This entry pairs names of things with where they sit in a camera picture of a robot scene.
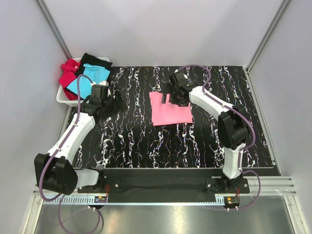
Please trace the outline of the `pink t shirt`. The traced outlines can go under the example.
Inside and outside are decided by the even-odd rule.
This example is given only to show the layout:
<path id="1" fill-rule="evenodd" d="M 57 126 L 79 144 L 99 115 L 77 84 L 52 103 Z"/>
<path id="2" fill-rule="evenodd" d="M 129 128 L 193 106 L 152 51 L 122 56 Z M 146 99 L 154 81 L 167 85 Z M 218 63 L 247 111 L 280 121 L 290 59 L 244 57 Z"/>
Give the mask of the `pink t shirt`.
<path id="1" fill-rule="evenodd" d="M 193 116 L 190 105 L 179 107 L 170 102 L 161 103 L 162 93 L 150 92 L 149 98 L 152 107 L 152 124 L 154 126 L 193 123 Z"/>

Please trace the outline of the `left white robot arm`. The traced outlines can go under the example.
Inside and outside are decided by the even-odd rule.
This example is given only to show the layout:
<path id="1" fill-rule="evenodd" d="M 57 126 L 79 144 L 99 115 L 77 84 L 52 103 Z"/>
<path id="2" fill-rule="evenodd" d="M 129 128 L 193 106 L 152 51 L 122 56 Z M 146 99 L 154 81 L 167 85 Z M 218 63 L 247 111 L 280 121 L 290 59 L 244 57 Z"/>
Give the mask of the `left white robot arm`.
<path id="1" fill-rule="evenodd" d="M 77 107 L 73 120 L 58 142 L 45 154 L 34 159 L 37 186 L 42 193 L 49 190 L 70 195 L 75 189 L 88 186 L 94 193 L 105 188 L 98 169 L 73 167 L 78 148 L 100 120 L 127 110 L 122 94 L 108 85 L 95 84 L 91 94 Z"/>

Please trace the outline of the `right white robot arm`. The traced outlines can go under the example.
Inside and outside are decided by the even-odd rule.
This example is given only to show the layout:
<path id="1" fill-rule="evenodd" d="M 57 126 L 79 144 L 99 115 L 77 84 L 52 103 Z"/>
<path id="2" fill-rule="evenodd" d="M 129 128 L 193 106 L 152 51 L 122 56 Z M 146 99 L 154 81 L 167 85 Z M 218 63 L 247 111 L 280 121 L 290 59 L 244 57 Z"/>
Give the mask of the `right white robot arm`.
<path id="1" fill-rule="evenodd" d="M 244 106 L 232 105 L 213 95 L 206 89 L 207 81 L 202 85 L 189 81 L 182 69 L 171 74 L 169 80 L 162 92 L 163 96 L 169 95 L 171 104 L 180 107 L 190 103 L 197 105 L 217 120 L 218 139 L 224 148 L 224 165 L 214 190 L 233 193 L 243 179 L 243 152 L 255 143 L 255 132 L 246 118 Z"/>

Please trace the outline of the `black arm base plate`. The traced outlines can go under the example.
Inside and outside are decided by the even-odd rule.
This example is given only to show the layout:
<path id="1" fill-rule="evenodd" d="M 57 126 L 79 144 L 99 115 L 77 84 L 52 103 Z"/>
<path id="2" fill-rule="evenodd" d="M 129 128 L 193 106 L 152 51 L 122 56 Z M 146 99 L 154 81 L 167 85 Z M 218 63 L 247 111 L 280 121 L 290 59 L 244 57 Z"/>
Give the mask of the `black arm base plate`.
<path id="1" fill-rule="evenodd" d="M 246 178 L 228 182 L 221 169 L 103 169 L 98 185 L 79 193 L 100 194 L 108 186 L 109 203 L 208 203 L 215 195 L 250 192 Z"/>

